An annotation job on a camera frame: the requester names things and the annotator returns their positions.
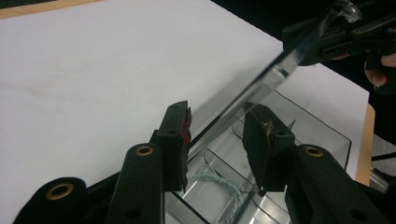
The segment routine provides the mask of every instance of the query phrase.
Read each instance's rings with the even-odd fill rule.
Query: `white paper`
[[[103,1],[2,20],[0,32],[2,223],[55,178],[89,186],[119,171],[169,105],[216,111],[205,102],[231,100],[282,49],[208,0]],[[318,65],[280,91],[352,140],[354,176],[368,93]]]

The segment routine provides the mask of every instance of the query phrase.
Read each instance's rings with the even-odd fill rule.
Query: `clear plastic container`
[[[323,147],[347,167],[349,139],[276,91],[260,104],[291,129],[297,146]],[[255,193],[241,140],[243,122],[243,117],[238,119],[189,161],[186,192],[166,197],[166,223],[290,223],[284,192],[267,192],[264,197]]]

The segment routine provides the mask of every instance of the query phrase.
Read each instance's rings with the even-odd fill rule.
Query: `hand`
[[[388,56],[382,56],[381,63],[386,67],[396,68],[396,53]],[[385,76],[385,74],[382,72],[381,69],[365,70],[365,73],[369,81],[377,87],[380,87],[387,82],[387,77]]]

